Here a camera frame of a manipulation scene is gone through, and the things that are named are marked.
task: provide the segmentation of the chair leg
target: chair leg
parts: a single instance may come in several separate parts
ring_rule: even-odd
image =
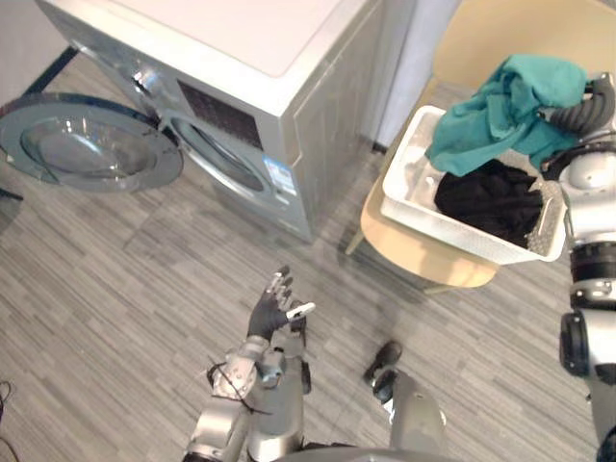
[[[353,239],[351,239],[350,243],[346,246],[345,255],[351,255],[357,248],[357,245],[359,245],[363,240],[364,233],[362,232],[362,228],[359,228],[355,233],[355,236],[353,236]]]

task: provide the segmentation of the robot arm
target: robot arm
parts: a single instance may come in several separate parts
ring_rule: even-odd
[[[252,389],[261,361],[275,330],[300,320],[315,309],[314,303],[291,300],[293,278],[289,268],[274,274],[250,316],[245,341],[226,355],[226,361],[208,372],[212,395],[201,413],[184,462],[231,462],[239,458],[253,407]]]
[[[592,97],[552,113],[550,123],[580,136],[579,145],[542,165],[567,202],[573,312],[561,320],[560,361],[583,378],[602,445],[598,461],[616,460],[616,113],[611,75],[592,82]]]

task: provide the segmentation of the floor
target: floor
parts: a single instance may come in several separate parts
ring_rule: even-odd
[[[84,59],[51,90],[113,97]],[[305,400],[311,441],[384,446],[385,413],[360,375],[385,341],[440,401],[466,461],[588,461],[583,384],[558,363],[569,309],[566,255],[499,271],[475,290],[425,296],[426,281],[368,244],[346,257],[381,157],[312,245],[222,205],[187,161],[171,185],[93,195],[0,167],[0,379],[16,387],[0,431],[23,461],[180,460],[209,387],[200,375],[242,338],[269,275],[291,265],[312,299]],[[0,460],[11,460],[0,447]]]

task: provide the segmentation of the chair seat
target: chair seat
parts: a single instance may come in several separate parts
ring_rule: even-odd
[[[425,279],[455,287],[482,286],[494,277],[498,264],[384,217],[383,198],[381,175],[364,202],[360,226],[366,241],[384,258]]]

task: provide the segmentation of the wooden chair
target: wooden chair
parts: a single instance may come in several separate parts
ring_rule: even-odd
[[[383,217],[382,182],[412,115],[441,83],[477,89],[514,53],[560,57],[589,73],[616,73],[616,11],[597,0],[463,1],[436,50],[430,81],[385,156],[347,255],[365,239],[392,263],[446,288],[477,287],[494,277],[497,264]]]

